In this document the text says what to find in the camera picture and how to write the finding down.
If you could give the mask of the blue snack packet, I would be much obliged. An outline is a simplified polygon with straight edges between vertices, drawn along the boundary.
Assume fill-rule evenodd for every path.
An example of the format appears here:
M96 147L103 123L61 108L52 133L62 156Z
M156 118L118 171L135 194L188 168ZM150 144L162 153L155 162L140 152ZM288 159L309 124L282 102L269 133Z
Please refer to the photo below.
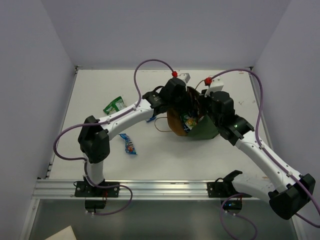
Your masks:
M150 123L150 122L154 121L156 118L157 118L156 116L153 116L153 117L147 119L146 122Z

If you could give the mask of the green paper bag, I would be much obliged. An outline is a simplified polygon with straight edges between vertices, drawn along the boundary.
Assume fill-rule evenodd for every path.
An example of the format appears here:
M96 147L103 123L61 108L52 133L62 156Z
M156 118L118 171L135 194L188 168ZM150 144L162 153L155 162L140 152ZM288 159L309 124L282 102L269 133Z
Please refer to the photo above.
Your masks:
M215 124L213 123L213 121L210 119L210 117L206 113L204 113L201 102L200 102L200 97L199 97L199 103L200 103L199 111L177 112L175 110L175 104L178 103L178 101L182 98L185 92L182 94L180 93L173 94L172 96L169 95L170 92L171 90L169 88L164 87L160 91L159 95L162 98L167 97L169 99L169 108L166 112L166 118L167 118L168 126L172 132L174 132L177 136L190 137L195 140L210 140L215 138L219 134L219 131L215 126ZM188 114L190 116L196 116L196 117L203 116L203 119L191 131L185 132L181 118L180 118L182 114Z

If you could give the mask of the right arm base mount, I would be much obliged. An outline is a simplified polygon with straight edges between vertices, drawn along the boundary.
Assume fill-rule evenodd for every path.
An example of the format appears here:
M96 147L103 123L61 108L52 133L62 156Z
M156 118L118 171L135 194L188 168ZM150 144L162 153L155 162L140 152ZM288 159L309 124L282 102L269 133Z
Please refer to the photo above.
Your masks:
M220 202L223 203L224 199L238 194L230 181L224 181L221 177L215 181L206 183L207 194L209 198L220 198ZM236 199L228 200L224 203L223 209L232 213L239 213L243 207L243 198L251 198L251 195L243 194Z

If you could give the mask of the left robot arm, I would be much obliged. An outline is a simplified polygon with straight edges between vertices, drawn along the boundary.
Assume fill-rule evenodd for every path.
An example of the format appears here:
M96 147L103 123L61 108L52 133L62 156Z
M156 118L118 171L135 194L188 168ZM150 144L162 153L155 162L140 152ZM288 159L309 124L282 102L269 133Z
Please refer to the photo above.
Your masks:
M110 116L96 119L89 116L84 121L78 143L85 156L86 190L92 196L103 193L105 181L103 161L110 154L110 141L131 126L165 113L171 107L181 107L187 102L188 73L173 77L161 88L145 93L138 102Z

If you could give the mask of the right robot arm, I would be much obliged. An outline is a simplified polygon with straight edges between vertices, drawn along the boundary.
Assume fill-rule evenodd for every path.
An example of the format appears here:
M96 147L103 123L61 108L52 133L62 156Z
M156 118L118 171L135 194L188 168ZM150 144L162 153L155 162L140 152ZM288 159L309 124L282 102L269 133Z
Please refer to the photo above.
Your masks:
M289 220L310 202L316 180L309 173L302 175L270 149L254 127L235 113L229 93L202 90L200 99L220 135L267 176L266 180L258 180L235 170L223 179L222 189L227 196L244 193L263 200L284 220Z

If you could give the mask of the green yellow candy packet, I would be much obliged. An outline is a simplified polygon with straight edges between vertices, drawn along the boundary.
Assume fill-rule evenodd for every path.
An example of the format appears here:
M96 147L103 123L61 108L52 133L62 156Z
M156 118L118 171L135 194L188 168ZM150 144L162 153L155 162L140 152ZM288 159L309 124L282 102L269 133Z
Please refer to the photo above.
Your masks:
M203 119L203 116L198 117L198 116L192 116L188 114L182 114L180 116L183 130L187 133L191 131L202 119Z

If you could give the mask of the green snack packet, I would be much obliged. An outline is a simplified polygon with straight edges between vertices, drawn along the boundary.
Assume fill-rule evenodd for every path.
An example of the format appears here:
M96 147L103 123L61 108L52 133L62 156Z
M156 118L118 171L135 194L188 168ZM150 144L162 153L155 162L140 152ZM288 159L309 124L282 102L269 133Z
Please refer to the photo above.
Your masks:
M112 115L116 112L119 112L120 110L123 110L126 108L126 104L121 96L116 97L114 100L112 100L104 109L103 112L106 115Z

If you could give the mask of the blue M&M's packet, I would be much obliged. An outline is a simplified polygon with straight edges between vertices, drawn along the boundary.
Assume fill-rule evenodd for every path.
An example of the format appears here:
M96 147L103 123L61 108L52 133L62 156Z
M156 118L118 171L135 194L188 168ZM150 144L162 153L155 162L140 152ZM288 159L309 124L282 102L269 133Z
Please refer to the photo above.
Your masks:
M126 133L120 133L119 136L124 140L125 152L130 155L136 155L137 152L131 138Z

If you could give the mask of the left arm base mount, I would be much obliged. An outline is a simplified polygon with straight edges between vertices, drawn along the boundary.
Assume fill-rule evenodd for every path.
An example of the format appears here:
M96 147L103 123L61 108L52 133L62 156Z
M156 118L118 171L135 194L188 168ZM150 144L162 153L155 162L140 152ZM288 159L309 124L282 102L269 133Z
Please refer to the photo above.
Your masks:
M117 198L119 196L119 182L103 181L99 184L101 187L111 188L99 188L90 185L86 180L75 181L74 196L77 198L85 198L84 207L88 212L97 213L103 210L107 204L107 198Z

